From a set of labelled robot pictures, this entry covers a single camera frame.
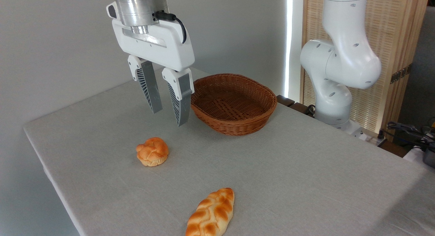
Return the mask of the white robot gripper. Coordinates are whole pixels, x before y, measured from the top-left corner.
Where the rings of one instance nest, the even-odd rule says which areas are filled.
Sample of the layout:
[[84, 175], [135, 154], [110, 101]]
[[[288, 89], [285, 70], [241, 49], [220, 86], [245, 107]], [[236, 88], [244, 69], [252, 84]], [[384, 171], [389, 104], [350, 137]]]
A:
[[189, 119], [191, 95], [195, 92], [189, 68], [195, 57], [189, 33], [184, 36], [177, 21], [160, 20], [147, 27], [148, 33], [135, 34], [122, 24], [117, 8], [112, 2], [107, 5], [107, 14], [112, 18], [119, 46], [130, 54], [133, 79], [139, 82], [151, 111], [157, 113], [162, 110], [162, 103], [152, 62], [165, 67], [162, 76], [168, 84], [177, 126], [182, 126]]

